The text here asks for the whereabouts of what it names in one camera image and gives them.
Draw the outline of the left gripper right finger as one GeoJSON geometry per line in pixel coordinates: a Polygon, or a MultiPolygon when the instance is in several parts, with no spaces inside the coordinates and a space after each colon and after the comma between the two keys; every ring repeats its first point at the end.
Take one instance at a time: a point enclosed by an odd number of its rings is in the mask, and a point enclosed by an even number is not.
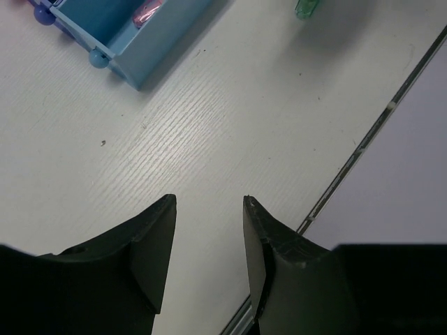
{"type": "Polygon", "coordinates": [[[446,246],[328,250],[243,199],[254,320],[262,334],[445,334],[446,246]]]}

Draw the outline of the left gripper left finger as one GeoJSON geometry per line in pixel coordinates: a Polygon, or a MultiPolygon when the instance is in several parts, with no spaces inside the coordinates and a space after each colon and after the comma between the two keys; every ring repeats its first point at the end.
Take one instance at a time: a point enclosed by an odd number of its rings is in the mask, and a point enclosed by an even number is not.
{"type": "Polygon", "coordinates": [[[150,334],[161,312],[176,197],[58,255],[1,247],[2,334],[150,334]]]}

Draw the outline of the light blue container bin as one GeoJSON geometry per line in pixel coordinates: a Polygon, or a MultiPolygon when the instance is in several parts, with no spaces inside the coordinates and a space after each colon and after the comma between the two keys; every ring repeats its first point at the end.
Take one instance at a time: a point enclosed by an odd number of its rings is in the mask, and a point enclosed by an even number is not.
{"type": "Polygon", "coordinates": [[[140,89],[155,66],[208,6],[208,1],[162,1],[144,25],[133,24],[144,1],[56,1],[50,6],[95,68],[109,68],[140,89]]]}

